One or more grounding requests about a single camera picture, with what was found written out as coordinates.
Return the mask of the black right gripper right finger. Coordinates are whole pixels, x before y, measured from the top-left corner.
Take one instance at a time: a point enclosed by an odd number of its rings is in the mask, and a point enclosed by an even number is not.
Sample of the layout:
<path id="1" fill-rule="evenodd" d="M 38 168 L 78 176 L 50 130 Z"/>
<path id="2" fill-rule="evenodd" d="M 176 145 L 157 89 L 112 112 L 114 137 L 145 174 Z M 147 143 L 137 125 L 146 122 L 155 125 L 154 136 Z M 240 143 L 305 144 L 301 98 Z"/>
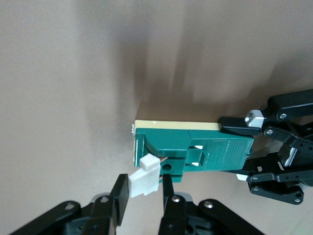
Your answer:
<path id="1" fill-rule="evenodd" d="M 265 235 L 214 199 L 198 205 L 174 193 L 172 177 L 164 174 L 163 205 L 158 235 Z"/>

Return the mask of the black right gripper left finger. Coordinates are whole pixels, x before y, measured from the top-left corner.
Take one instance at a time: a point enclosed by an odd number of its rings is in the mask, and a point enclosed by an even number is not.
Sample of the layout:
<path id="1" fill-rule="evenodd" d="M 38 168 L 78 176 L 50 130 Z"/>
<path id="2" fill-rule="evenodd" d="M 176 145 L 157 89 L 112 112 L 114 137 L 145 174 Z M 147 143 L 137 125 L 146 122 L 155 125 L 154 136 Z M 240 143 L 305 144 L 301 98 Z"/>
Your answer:
<path id="1" fill-rule="evenodd" d="M 120 174 L 109 194 L 85 207 L 64 201 L 9 235 L 116 235 L 129 200 L 128 174 Z"/>

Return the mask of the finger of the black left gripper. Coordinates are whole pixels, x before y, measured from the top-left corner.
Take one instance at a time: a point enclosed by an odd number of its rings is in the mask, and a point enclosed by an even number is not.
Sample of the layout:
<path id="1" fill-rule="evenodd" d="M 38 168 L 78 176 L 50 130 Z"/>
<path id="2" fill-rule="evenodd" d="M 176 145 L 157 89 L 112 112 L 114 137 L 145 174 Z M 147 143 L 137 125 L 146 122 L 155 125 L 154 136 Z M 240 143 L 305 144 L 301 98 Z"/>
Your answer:
<path id="1" fill-rule="evenodd" d="M 305 187 L 313 187 L 313 145 L 284 144 L 278 152 L 246 160 L 236 174 L 248 182 L 252 194 L 299 205 Z"/>
<path id="2" fill-rule="evenodd" d="M 263 134 L 290 147 L 313 147 L 313 89 L 271 96 L 265 109 L 221 117 L 219 124 L 227 134 Z"/>

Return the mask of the green load switch white handle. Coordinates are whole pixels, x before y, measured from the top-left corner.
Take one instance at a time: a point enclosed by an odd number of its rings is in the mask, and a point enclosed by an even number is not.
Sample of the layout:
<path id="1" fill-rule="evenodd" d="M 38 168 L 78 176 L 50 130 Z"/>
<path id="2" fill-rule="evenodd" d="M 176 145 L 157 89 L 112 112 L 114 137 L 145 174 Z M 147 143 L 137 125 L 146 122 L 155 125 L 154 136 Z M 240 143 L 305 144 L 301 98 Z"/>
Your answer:
<path id="1" fill-rule="evenodd" d="M 253 137 L 226 134 L 214 122 L 135 120 L 130 197 L 158 190 L 163 175 L 180 182 L 185 172 L 240 170 L 252 152 Z"/>

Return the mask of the brown paper table cover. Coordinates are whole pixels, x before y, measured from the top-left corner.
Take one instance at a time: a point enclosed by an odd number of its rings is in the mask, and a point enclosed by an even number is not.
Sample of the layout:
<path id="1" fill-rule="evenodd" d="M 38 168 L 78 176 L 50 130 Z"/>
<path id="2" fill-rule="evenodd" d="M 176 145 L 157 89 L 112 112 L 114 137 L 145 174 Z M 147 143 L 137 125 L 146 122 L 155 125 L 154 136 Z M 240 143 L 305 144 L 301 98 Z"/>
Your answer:
<path id="1" fill-rule="evenodd" d="M 313 88 L 313 0 L 0 0 L 0 235 L 135 171 L 135 119 Z"/>

